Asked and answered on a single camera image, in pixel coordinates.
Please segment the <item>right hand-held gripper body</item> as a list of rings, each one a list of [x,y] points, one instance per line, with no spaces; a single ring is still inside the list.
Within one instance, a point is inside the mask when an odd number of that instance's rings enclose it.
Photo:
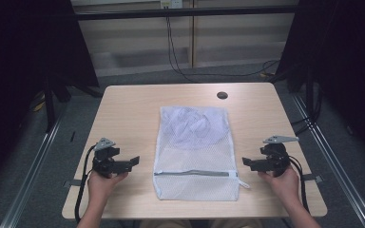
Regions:
[[[263,140],[264,147],[260,149],[260,153],[266,156],[266,167],[262,168],[261,171],[272,171],[274,177],[282,175],[290,164],[289,155],[284,143],[298,141],[298,137],[280,135],[274,135]]]

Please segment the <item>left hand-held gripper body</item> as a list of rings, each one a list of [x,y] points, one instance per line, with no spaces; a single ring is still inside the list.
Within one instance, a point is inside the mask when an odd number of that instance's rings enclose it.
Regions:
[[[93,147],[94,158],[92,169],[101,176],[108,178],[112,174],[121,174],[122,169],[113,160],[113,157],[120,154],[120,149],[115,147],[115,142],[101,138]]]

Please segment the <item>white mesh laundry bag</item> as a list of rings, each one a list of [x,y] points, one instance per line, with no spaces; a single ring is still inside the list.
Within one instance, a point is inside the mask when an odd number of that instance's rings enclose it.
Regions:
[[[236,201],[240,188],[249,186],[239,178],[230,126],[221,141],[197,150],[170,146],[160,128],[153,168],[159,199]]]

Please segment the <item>person's left hand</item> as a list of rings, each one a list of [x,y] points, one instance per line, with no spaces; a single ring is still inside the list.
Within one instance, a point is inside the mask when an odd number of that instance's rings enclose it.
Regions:
[[[88,179],[88,193],[90,200],[107,200],[115,188],[115,185],[124,180],[128,176],[127,173],[103,177],[97,172],[93,171]]]

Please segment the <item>person's right hand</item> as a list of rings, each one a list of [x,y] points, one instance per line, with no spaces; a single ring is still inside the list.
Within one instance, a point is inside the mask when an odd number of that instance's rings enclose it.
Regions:
[[[283,204],[299,202],[298,175],[291,166],[278,177],[264,172],[258,172],[258,175],[271,186]]]

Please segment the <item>person's leg in beige trousers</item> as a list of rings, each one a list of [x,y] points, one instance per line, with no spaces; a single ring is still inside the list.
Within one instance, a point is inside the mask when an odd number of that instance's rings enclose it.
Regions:
[[[212,219],[209,228],[263,228],[259,219]]]

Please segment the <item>white garment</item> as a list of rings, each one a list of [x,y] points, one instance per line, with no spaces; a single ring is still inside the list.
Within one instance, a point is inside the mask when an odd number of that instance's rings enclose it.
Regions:
[[[160,130],[170,146],[197,150],[221,141],[229,132],[229,124],[223,108],[164,106]]]

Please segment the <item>black stand leg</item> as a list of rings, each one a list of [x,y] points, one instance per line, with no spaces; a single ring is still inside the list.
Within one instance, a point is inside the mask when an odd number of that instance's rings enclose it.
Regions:
[[[48,78],[45,79],[44,93],[45,93],[45,104],[46,104],[47,120],[48,120],[47,132],[49,132],[55,124],[55,111],[53,105],[52,90],[50,88]]]

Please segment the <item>black curtain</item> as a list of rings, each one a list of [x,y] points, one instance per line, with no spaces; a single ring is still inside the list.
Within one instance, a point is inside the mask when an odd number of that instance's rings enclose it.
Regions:
[[[298,0],[278,73],[311,77],[365,143],[365,0]]]
[[[73,14],[71,0],[0,0],[0,168],[45,86],[64,100],[66,86],[99,84]]]

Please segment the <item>black horizontal bar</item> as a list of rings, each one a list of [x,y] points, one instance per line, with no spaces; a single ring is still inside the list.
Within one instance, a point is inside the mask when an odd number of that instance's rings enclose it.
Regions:
[[[78,21],[81,20],[85,21],[85,20],[185,17],[185,16],[277,14],[277,13],[295,13],[298,10],[299,7],[297,6],[197,8],[197,9],[145,9],[145,10],[129,10],[129,11],[81,12],[81,13],[75,13],[73,15],[73,18]]]

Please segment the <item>metal floor rail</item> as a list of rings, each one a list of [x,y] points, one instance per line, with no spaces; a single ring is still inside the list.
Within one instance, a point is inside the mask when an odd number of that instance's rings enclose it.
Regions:
[[[43,139],[36,156],[31,164],[31,167],[26,174],[26,177],[14,198],[12,204],[10,205],[10,209],[4,216],[0,224],[0,228],[16,228],[21,218],[26,204],[29,200],[29,196],[31,194],[32,188],[38,178],[38,175],[41,171],[42,165],[46,160],[48,152],[56,138],[58,129],[62,123],[63,114],[53,122],[50,130],[45,134],[45,138]]]
[[[356,190],[354,184],[350,180],[349,176],[345,172],[343,166],[338,160],[335,151],[332,146],[328,143],[324,134],[320,130],[317,123],[312,123],[309,120],[309,115],[306,113],[306,104],[300,98],[299,95],[293,95],[294,103],[296,104],[299,113],[305,119],[307,129],[311,132],[314,141],[317,143],[322,155],[328,162],[329,166],[333,170],[336,179],[344,192],[347,200],[350,202],[354,209],[357,217],[361,221],[365,228],[365,200],[361,197],[359,192]]]

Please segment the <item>white wall socket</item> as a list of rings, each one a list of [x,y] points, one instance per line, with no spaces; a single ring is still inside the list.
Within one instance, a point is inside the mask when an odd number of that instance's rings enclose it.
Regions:
[[[181,9],[183,0],[160,0],[162,9]]]

